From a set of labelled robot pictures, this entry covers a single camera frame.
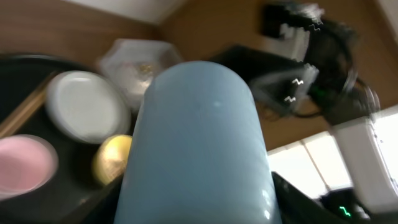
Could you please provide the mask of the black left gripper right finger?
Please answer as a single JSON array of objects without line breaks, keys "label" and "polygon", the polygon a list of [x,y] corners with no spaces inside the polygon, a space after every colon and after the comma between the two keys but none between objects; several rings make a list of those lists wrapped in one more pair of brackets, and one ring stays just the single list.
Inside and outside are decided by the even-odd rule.
[{"label": "black left gripper right finger", "polygon": [[283,224],[345,224],[278,173],[272,172],[272,178]]}]

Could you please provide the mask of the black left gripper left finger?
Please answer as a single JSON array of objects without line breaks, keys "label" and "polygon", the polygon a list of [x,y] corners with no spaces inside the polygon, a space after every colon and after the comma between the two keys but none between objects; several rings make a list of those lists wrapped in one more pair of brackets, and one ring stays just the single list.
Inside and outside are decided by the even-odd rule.
[{"label": "black left gripper left finger", "polygon": [[109,224],[113,223],[119,200],[123,176],[95,193],[67,216],[67,224]]}]

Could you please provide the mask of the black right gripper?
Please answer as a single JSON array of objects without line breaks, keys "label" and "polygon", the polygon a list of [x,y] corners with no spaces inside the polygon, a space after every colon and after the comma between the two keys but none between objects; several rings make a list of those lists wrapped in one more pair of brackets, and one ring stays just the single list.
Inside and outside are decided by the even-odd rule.
[{"label": "black right gripper", "polygon": [[260,54],[251,90],[257,101],[299,118],[322,116],[328,124],[373,118],[380,110],[377,94],[358,76],[350,49],[356,32],[333,21],[311,24],[304,59],[296,62]]}]

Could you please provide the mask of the yellow bowl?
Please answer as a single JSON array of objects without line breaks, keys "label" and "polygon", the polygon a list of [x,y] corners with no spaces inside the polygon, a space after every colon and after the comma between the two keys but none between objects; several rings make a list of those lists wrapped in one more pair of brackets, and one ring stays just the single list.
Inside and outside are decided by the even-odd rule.
[{"label": "yellow bowl", "polygon": [[92,172],[101,185],[110,184],[126,169],[132,136],[120,134],[105,140],[94,155]]}]

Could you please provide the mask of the pink plastic cup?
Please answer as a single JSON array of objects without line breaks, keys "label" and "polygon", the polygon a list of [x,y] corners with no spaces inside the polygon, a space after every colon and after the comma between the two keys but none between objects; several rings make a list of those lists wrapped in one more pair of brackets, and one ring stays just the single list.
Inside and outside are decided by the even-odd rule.
[{"label": "pink plastic cup", "polygon": [[1,139],[1,200],[35,191],[58,169],[58,155],[46,140],[20,134]]}]

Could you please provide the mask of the light blue plastic cup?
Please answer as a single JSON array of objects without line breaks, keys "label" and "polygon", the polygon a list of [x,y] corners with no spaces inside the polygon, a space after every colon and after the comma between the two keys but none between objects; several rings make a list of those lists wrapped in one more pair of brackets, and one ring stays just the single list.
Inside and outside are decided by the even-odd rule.
[{"label": "light blue plastic cup", "polygon": [[162,72],[139,110],[116,223],[280,223],[254,100],[232,70]]}]

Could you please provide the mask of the wooden chopstick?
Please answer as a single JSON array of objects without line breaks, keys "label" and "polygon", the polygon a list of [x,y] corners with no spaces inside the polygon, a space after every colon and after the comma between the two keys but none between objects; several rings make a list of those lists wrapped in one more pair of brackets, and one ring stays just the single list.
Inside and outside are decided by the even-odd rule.
[{"label": "wooden chopstick", "polygon": [[52,72],[12,113],[1,123],[1,138],[12,136],[27,122],[44,104],[46,91],[50,81],[59,74]]}]

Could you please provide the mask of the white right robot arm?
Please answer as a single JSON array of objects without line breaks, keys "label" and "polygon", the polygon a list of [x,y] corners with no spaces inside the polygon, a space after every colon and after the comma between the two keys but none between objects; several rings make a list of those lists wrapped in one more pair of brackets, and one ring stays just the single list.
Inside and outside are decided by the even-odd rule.
[{"label": "white right robot arm", "polygon": [[264,36],[279,39],[283,26],[308,36],[304,59],[254,52],[254,74],[248,80],[257,101],[281,116],[298,116],[301,102],[311,99],[332,128],[333,136],[359,202],[372,214],[397,211],[397,182],[387,169],[374,129],[379,109],[375,92],[358,78],[348,45],[347,27],[331,21],[268,19]]}]

